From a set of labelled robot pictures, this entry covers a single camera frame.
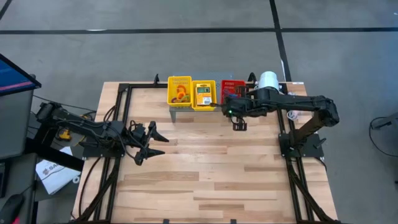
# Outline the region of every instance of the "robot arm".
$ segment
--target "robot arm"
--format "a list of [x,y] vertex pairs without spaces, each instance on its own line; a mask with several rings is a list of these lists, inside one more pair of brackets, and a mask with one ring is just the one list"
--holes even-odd
[[[144,159],[164,154],[163,151],[150,149],[149,140],[168,142],[156,130],[156,123],[151,121],[148,133],[142,124],[131,124],[127,129],[121,121],[94,122],[76,114],[70,113],[58,103],[42,103],[36,114],[37,121],[50,127],[64,127],[94,139],[92,142],[81,142],[84,147],[93,147],[97,152],[95,157],[118,157],[127,154],[139,166]],[[140,150],[135,156],[127,152],[126,146],[138,147]]]
[[237,123],[233,123],[235,131],[247,130],[244,117],[267,116],[267,113],[276,109],[314,111],[313,118],[300,129],[290,132],[290,145],[295,147],[311,134],[324,126],[332,127],[340,119],[333,100],[324,96],[292,96],[280,94],[271,86],[258,88],[244,93],[242,97],[233,98],[227,96],[221,111],[231,120],[236,117]]

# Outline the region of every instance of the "wooden tabletop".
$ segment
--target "wooden tabletop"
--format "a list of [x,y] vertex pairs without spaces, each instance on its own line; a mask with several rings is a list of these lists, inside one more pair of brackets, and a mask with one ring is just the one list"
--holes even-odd
[[[96,121],[102,121],[114,105],[118,85],[104,83]],[[307,95],[302,83],[287,83],[287,88]],[[112,223],[161,223],[164,218],[172,223],[229,223],[231,219],[238,223],[295,223],[286,164],[277,140],[276,113],[245,118],[245,132],[233,131],[220,112],[177,113],[177,122],[172,123],[166,97],[165,88],[133,89],[129,120],[146,126],[156,121],[158,132],[170,142],[151,141],[151,148],[166,154],[150,158],[142,166],[129,157],[122,159]],[[310,118],[310,113],[302,112],[296,127]],[[135,154],[136,149],[128,150]],[[95,160],[85,162],[73,209],[75,217],[83,181]],[[98,192],[103,161],[88,180],[83,210]],[[303,163],[310,193],[326,214],[337,218],[325,168],[312,158],[303,158]],[[299,198],[305,218],[301,194]],[[106,195],[101,218],[107,202]]]

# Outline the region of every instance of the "yellow bin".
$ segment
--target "yellow bin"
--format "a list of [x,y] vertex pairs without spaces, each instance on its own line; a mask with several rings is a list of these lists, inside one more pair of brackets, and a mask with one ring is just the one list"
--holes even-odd
[[192,98],[192,108],[195,111],[214,111],[215,107],[212,106],[198,106],[197,105],[197,99],[196,99],[196,90],[195,87],[197,84],[210,84],[210,90],[211,90],[211,102],[212,103],[217,103],[217,90],[216,90],[216,81],[214,80],[194,80],[192,81],[192,89],[191,93],[193,93],[193,98]]
[[[184,91],[184,96],[177,99],[178,93]],[[167,80],[167,103],[170,106],[181,107],[192,104],[192,78],[191,77],[169,77]]]

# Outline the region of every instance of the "concrete floor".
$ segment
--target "concrete floor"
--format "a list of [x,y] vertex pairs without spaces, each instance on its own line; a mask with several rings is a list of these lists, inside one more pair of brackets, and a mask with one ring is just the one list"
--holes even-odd
[[[398,26],[398,1],[276,0],[292,27]],[[273,27],[266,0],[13,0],[0,30]],[[339,219],[396,223],[396,158],[377,152],[370,120],[398,111],[398,32],[283,34],[293,81],[335,100],[341,122],[324,128],[328,177]],[[0,35],[0,52],[43,87],[36,95],[95,109],[105,81],[161,80],[175,72],[233,72],[246,79],[275,71],[283,80],[274,33]],[[39,100],[32,110],[37,111]],[[398,154],[390,127],[374,132]],[[39,205],[38,223],[66,222],[73,197]]]

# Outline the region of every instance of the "monitor screen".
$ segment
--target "monitor screen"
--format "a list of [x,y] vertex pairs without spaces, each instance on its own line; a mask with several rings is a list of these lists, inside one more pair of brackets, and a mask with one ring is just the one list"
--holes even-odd
[[0,55],[0,96],[41,86],[30,75]]

